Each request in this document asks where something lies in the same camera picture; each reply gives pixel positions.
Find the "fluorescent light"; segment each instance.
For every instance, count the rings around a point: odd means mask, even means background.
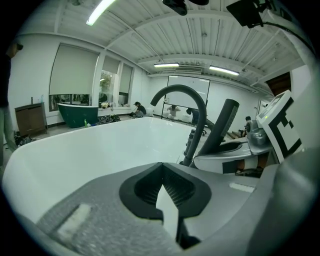
[[[93,13],[90,15],[86,24],[92,26],[100,15],[116,0],[102,0],[101,3],[94,9]]]
[[[178,63],[154,64],[155,68],[179,67]]]
[[[232,70],[229,70],[229,69],[225,69],[225,68],[221,68],[221,67],[210,66],[210,69],[211,70],[215,70],[215,71],[225,72],[225,73],[228,73],[228,74],[231,74],[231,75],[235,75],[235,76],[239,76],[238,72],[235,72],[235,71],[232,71]]]

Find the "window blind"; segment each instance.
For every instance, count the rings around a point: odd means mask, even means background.
[[[120,60],[105,56],[102,70],[109,71],[113,74],[118,74]]]
[[[120,93],[129,93],[132,70],[132,67],[125,64],[123,65],[119,90]]]
[[[99,54],[61,44],[50,79],[50,95],[91,94]]]

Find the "ceiling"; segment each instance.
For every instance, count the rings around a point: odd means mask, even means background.
[[[276,27],[241,27],[226,9],[237,0],[210,0],[206,6],[185,0],[186,16],[162,0],[116,0],[93,26],[86,25],[100,1],[44,1],[19,34],[74,37],[117,53],[155,76],[187,70],[266,95],[272,92],[265,81],[303,65],[292,43]],[[261,16],[270,21],[266,12]],[[175,62],[180,70],[154,68],[154,64]],[[240,75],[209,70],[210,65]]]

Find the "white panel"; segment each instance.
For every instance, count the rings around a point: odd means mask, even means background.
[[[172,239],[176,239],[179,210],[166,191],[164,185],[160,188],[155,207],[163,213],[163,228],[169,233]]]
[[[98,53],[61,44],[50,79],[50,95],[91,94]]]
[[[291,117],[287,115],[292,103],[294,101],[291,92],[286,90],[278,94],[268,107],[256,116],[258,124],[270,139],[280,163],[302,148],[299,134],[291,122]]]
[[[207,101],[210,80],[200,79],[189,76],[174,76],[170,75],[168,79],[168,86],[184,85],[194,89],[203,99],[204,103]],[[171,92],[166,95],[167,104],[173,104],[181,107],[188,107],[198,109],[196,102],[187,94],[183,92]]]
[[[119,64],[120,60],[105,56],[102,70],[109,71],[113,74],[118,74]]]
[[[132,69],[133,68],[128,65],[123,65],[119,90],[120,93],[129,93]]]

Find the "wooden cabinet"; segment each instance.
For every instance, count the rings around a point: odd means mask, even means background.
[[[47,131],[44,103],[16,107],[15,117],[21,136]]]

